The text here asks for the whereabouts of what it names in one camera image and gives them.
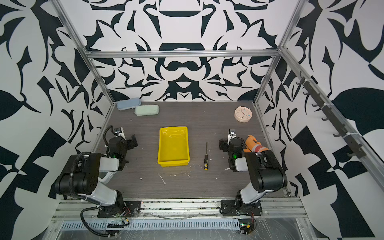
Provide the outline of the black yellow screwdriver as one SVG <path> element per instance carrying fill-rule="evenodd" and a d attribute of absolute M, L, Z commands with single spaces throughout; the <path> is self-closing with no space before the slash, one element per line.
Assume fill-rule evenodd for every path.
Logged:
<path fill-rule="evenodd" d="M 207 171 L 209 169 L 209 156 L 208 156 L 208 142 L 206 142 L 206 153 L 204 157 L 204 170 Z"/>

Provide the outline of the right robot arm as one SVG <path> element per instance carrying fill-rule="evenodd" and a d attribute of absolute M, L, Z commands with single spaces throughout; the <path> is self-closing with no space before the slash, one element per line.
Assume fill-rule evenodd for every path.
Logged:
<path fill-rule="evenodd" d="M 236 195 L 237 210 L 254 206 L 268 193 L 285 188 L 287 176 L 274 153 L 249 135 L 246 140 L 221 139 L 219 149 L 229 155 L 229 168 L 233 172 L 247 172 L 250 182 Z"/>

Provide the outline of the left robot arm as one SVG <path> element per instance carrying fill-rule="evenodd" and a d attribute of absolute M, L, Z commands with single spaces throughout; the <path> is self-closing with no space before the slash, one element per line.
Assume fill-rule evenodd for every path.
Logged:
<path fill-rule="evenodd" d="M 55 181 L 56 192 L 93 203 L 105 211 L 120 211 L 125 207 L 122 194 L 106 183 L 124 169 L 127 151 L 137 146 L 135 135 L 127 140 L 120 134 L 110 139 L 104 155 L 91 152 L 71 155 Z"/>

